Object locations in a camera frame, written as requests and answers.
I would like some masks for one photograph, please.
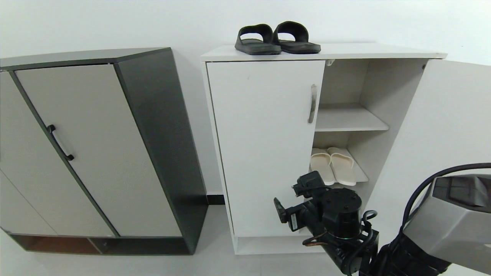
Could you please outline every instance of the cabinet side panel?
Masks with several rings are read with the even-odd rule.
[[[228,200],[228,193],[227,193],[227,185],[225,184],[225,175],[223,173],[223,164],[221,162],[221,153],[220,153],[220,145],[218,142],[218,133],[217,133],[217,123],[215,120],[215,110],[213,108],[213,99],[212,99],[212,94],[210,91],[210,80],[208,78],[208,68],[207,68],[207,62],[202,62],[201,63],[201,72],[203,73],[203,81],[204,81],[204,86],[205,86],[205,94],[206,94],[206,103],[208,105],[208,114],[210,116],[210,121],[212,122],[212,136],[213,136],[213,142],[214,142],[214,148],[215,150],[215,157],[216,157],[216,165],[218,167],[218,175],[219,175],[219,182],[221,184],[222,190],[223,190],[223,199],[225,200],[225,209],[227,211],[227,217],[228,217],[228,224],[230,227],[230,234],[232,235],[232,243],[234,245],[234,251],[237,253],[237,238],[234,235],[234,225],[232,221],[232,215],[230,213],[230,202]]]
[[[115,64],[128,104],[189,250],[208,204],[172,51]]]
[[[353,132],[348,149],[370,179],[357,187],[364,208],[416,92],[427,59],[374,59],[370,62],[360,104],[389,126],[383,132]]]

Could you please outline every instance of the white shelf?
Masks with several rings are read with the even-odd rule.
[[[437,51],[385,45],[379,43],[326,43],[321,52],[312,55],[248,55],[237,51],[233,45],[218,47],[201,56],[201,61],[256,61],[256,60],[318,60],[352,58],[446,58]]]
[[[347,149],[340,148],[340,153],[353,158],[353,156],[351,155],[351,153]],[[353,158],[353,161],[355,162],[355,164],[353,164],[353,171],[355,173],[356,182],[357,183],[358,182],[368,182],[368,180],[369,180],[368,176],[363,172],[363,170],[360,168],[360,166],[358,165],[358,163],[356,162],[356,160],[354,158]],[[344,185],[342,185],[342,186],[344,188],[352,188],[350,186],[344,186]]]
[[[316,132],[388,130],[384,122],[358,104],[319,105]]]

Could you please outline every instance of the gray cabinet door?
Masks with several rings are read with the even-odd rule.
[[[8,72],[0,73],[0,91],[2,171],[58,235],[112,236]]]
[[[16,234],[56,235],[29,202],[0,171],[0,225]]]
[[[17,75],[43,122],[56,126],[61,147],[75,157],[70,165],[121,236],[181,236],[112,65]]]

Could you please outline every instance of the white wall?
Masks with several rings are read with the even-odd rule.
[[[315,42],[377,41],[491,64],[487,1],[0,1],[0,57],[170,46],[208,193],[222,193],[198,58],[245,25],[293,20]]]

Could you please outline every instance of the slipper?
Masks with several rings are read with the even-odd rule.
[[[343,154],[343,151],[336,147],[328,148],[327,153],[331,155],[331,167],[336,181],[346,186],[356,185],[353,158]]]
[[[310,170],[318,171],[324,180],[324,184],[330,186],[334,184],[334,174],[329,166],[331,164],[331,156],[326,153],[325,149],[312,149],[312,155],[310,157]]]
[[[246,33],[258,33],[263,37],[263,40],[255,38],[241,39],[241,35]],[[235,49],[249,55],[280,54],[281,47],[272,44],[272,41],[273,31],[269,25],[259,24],[254,26],[246,26],[239,30],[239,35],[237,35],[237,41],[235,42]]]
[[[279,40],[278,33],[289,33],[295,41]],[[321,45],[308,42],[307,29],[300,23],[285,21],[276,27],[273,34],[273,43],[281,46],[284,52],[291,54],[317,54],[321,51]]]

